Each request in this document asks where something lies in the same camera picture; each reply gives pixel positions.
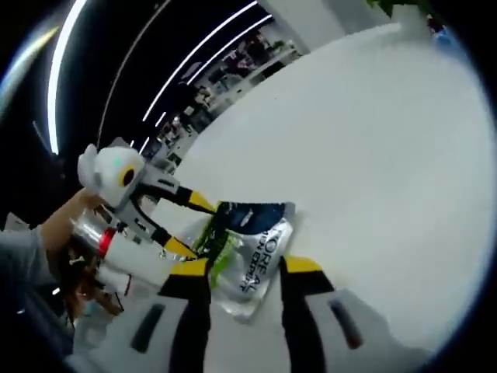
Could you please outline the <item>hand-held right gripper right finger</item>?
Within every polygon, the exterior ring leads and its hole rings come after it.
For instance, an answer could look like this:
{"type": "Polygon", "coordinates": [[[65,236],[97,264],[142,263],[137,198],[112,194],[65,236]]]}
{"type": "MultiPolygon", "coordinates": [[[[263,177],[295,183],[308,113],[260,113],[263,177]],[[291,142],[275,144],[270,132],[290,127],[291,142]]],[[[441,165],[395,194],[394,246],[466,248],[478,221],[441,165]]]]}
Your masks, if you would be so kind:
{"type": "Polygon", "coordinates": [[[292,372],[420,372],[429,353],[396,339],[385,318],[336,289],[313,260],[280,260],[282,326],[292,372]]]}

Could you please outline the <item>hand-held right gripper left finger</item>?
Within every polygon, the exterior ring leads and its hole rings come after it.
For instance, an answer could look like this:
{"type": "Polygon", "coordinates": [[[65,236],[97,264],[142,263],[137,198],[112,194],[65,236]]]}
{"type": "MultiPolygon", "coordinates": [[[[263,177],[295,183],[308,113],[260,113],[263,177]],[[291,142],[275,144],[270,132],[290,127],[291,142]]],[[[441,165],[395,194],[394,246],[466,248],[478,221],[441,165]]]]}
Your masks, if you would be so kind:
{"type": "Polygon", "coordinates": [[[102,343],[72,354],[73,372],[202,372],[210,331],[210,264],[178,262],[160,291],[117,316],[102,343]]]}

